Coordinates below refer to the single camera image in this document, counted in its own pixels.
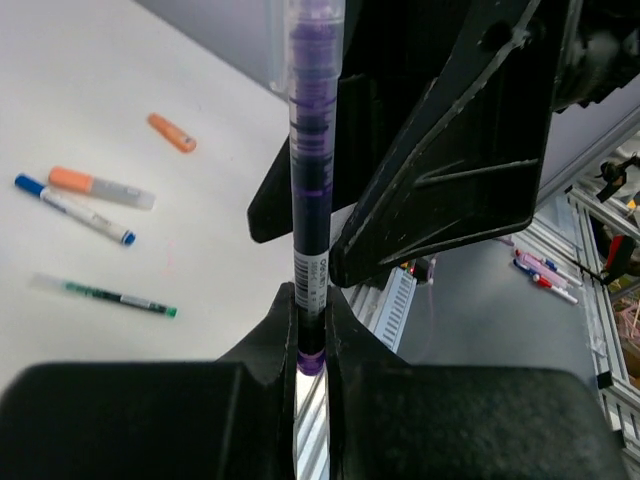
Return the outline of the black green-tipped pen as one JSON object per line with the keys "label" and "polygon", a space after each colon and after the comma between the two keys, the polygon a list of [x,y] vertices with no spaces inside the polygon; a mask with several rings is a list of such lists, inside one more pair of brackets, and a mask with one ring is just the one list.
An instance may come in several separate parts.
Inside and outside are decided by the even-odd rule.
{"label": "black green-tipped pen", "polygon": [[175,318],[178,312],[176,307],[167,306],[161,303],[153,302],[150,300],[142,299],[132,295],[126,295],[116,293],[96,287],[86,286],[75,282],[63,281],[62,289],[64,291],[82,295],[89,298],[103,300],[111,303],[118,303],[126,305],[131,308],[136,308],[155,314],[164,315],[170,318]]}

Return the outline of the white blue-capped pen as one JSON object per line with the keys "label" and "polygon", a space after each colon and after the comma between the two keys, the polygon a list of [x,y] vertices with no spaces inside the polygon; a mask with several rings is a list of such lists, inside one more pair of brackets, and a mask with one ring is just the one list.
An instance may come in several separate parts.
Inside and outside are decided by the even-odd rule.
{"label": "white blue-capped pen", "polygon": [[40,201],[50,205],[54,209],[73,218],[75,221],[121,245],[131,246],[136,240],[136,235],[130,229],[108,220],[94,210],[55,192],[50,187],[45,186],[25,174],[17,175],[14,180],[14,185],[24,192],[37,197]]}

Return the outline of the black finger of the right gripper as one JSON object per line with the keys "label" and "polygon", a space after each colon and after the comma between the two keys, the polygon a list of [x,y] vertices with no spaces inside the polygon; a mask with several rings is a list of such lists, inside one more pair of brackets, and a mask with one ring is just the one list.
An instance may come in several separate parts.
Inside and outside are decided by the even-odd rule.
{"label": "black finger of the right gripper", "polygon": [[467,1],[286,1],[277,31],[289,134],[248,208],[251,237],[293,230],[294,201],[358,201],[423,92],[440,75]]}
{"label": "black finger of the right gripper", "polygon": [[349,287],[532,220],[571,1],[474,1],[330,252]]}

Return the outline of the purple pen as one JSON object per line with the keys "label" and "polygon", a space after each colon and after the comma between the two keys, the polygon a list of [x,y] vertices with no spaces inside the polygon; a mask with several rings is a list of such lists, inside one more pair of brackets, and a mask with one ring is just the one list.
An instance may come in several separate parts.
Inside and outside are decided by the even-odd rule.
{"label": "purple pen", "polygon": [[288,94],[297,362],[307,376],[319,374],[325,362],[338,78],[297,78]]}

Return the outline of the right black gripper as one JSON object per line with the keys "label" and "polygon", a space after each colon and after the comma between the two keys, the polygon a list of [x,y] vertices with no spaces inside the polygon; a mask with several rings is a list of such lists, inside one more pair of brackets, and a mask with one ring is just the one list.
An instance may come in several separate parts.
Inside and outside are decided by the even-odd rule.
{"label": "right black gripper", "polygon": [[562,60],[554,111],[599,104],[639,75],[639,1],[583,1]]}

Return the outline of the orange highlighter pen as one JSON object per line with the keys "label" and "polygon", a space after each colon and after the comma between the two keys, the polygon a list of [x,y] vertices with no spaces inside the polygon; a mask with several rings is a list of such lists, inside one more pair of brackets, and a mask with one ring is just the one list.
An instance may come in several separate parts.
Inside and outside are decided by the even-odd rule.
{"label": "orange highlighter pen", "polygon": [[151,113],[147,117],[147,122],[180,152],[190,153],[195,150],[197,146],[196,140],[163,116]]}

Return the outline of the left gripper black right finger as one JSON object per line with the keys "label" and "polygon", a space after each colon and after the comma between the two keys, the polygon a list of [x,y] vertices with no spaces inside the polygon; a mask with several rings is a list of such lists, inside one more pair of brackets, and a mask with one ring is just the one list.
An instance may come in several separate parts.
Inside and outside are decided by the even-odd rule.
{"label": "left gripper black right finger", "polygon": [[553,369],[364,370],[364,479],[624,479],[592,392]]}

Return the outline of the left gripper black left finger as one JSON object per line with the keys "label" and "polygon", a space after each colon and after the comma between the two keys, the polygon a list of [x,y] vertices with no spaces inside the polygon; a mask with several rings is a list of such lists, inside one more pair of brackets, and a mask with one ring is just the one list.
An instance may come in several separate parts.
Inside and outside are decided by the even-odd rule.
{"label": "left gripper black left finger", "polygon": [[291,479],[293,287],[214,361],[57,362],[1,397],[5,479]]}

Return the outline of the clear pen cap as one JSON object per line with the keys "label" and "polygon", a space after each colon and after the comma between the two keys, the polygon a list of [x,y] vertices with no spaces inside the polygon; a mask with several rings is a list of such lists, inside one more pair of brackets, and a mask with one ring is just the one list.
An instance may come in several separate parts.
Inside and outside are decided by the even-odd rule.
{"label": "clear pen cap", "polygon": [[342,70],[344,1],[267,1],[267,80],[285,97],[297,78],[337,79]]}
{"label": "clear pen cap", "polygon": [[66,280],[44,273],[34,273],[29,280],[30,287],[49,292],[67,293],[66,285]]}

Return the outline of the grey orange-tipped marker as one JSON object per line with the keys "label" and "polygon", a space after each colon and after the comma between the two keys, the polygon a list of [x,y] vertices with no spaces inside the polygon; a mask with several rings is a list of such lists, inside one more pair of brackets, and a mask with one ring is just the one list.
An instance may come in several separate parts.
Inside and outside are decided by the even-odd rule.
{"label": "grey orange-tipped marker", "polygon": [[50,170],[48,181],[63,190],[141,210],[151,210],[156,201],[146,190],[60,166]]}

